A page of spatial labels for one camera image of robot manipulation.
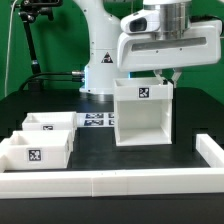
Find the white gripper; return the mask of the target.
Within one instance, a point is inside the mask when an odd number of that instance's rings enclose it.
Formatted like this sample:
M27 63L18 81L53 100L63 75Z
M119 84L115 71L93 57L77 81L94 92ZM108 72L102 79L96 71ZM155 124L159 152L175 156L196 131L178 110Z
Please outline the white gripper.
M220 20L196 22L178 39L156 40L147 33L129 33L131 17L121 20L122 34L118 39L117 66L121 71L147 71L153 73L160 84L166 85L162 70L205 64L214 64L221 58ZM174 69L171 81L174 87L182 75Z

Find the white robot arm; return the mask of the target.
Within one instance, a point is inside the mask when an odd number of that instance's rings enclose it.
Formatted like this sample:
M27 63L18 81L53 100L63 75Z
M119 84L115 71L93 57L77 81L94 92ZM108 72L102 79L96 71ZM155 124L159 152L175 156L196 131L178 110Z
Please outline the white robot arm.
M214 64L221 58L224 24L210 16L190 15L192 0L143 0L143 8L123 19L108 13L106 2L73 0L87 21L90 60L80 91L94 96L113 93L113 81L134 71L160 77L173 69L177 81L188 66Z

